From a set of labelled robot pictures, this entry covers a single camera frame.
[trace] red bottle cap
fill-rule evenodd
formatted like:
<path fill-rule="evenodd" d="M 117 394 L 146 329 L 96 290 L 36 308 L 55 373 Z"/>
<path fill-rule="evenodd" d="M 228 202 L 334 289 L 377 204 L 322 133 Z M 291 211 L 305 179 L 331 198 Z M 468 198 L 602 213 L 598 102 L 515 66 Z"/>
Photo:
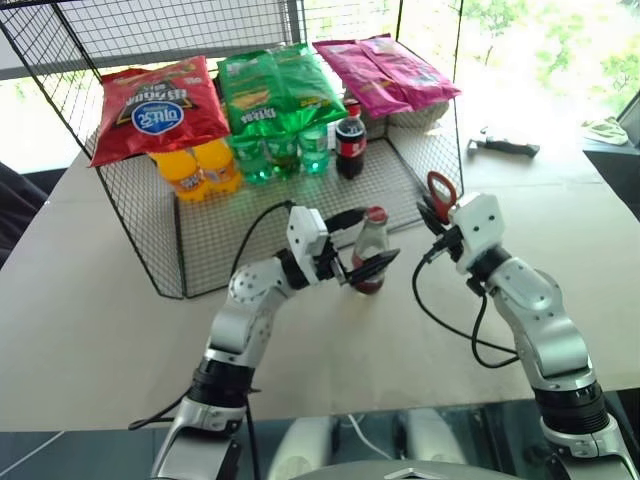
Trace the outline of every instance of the red bottle cap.
<path fill-rule="evenodd" d="M 357 117 L 361 113 L 360 102 L 355 98 L 349 98 L 344 101 L 344 106 L 347 107 L 347 112 L 350 117 Z"/>
<path fill-rule="evenodd" d="M 374 205 L 367 209 L 367 218 L 375 223 L 386 222 L 389 219 L 384 208 Z"/>

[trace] red chip bag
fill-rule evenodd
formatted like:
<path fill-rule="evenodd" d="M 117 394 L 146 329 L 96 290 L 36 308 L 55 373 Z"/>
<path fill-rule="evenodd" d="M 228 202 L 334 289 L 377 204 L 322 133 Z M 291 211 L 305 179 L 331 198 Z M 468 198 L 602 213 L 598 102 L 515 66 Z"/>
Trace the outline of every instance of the red chip bag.
<path fill-rule="evenodd" d="M 102 78 L 102 123 L 92 167 L 145 152 L 181 150 L 230 133 L 205 57 Z"/>

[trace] snack bag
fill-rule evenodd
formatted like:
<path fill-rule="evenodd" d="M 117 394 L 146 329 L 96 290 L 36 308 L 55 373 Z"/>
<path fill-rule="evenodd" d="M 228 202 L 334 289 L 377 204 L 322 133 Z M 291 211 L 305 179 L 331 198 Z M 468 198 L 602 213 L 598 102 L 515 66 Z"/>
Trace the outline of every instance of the snack bag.
<path fill-rule="evenodd" d="M 145 152 L 172 152 L 229 135 L 205 57 L 103 77 L 104 101 L 92 167 Z"/>
<path fill-rule="evenodd" d="M 373 118 L 417 112 L 461 93 L 389 35 L 313 45 Z"/>
<path fill-rule="evenodd" d="M 293 134 L 346 116 L 305 44 L 235 55 L 218 67 L 236 137 Z"/>

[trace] cola bottle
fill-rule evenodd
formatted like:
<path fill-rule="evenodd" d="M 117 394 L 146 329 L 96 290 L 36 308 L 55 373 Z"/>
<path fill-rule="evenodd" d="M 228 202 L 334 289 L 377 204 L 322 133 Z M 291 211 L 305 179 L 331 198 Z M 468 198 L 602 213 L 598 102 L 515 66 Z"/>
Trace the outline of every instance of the cola bottle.
<path fill-rule="evenodd" d="M 360 120 L 360 103 L 355 99 L 344 102 L 349 116 L 336 125 L 336 168 L 351 180 L 362 172 L 367 131 Z"/>
<path fill-rule="evenodd" d="M 364 226 L 353 247 L 351 263 L 354 268 L 362 266 L 367 258 L 389 250 L 389 236 L 387 235 L 387 212 L 379 206 L 367 209 Z M 367 295 L 376 293 L 384 282 L 384 272 L 368 278 L 364 282 L 353 285 L 353 288 Z"/>

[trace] orange juice bottle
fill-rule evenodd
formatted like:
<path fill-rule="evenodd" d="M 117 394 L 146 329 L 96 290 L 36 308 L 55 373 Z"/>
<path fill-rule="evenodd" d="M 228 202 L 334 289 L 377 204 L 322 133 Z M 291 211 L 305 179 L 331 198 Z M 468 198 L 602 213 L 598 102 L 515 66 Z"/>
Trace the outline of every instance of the orange juice bottle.
<path fill-rule="evenodd" d="M 204 178 L 196 159 L 186 150 L 169 153 L 149 153 L 156 161 L 158 171 L 174 188 L 182 200 L 201 202 L 211 187 Z"/>
<path fill-rule="evenodd" d="M 233 164 L 233 153 L 219 138 L 193 147 L 198 165 L 216 192 L 235 192 L 240 188 L 242 175 Z"/>

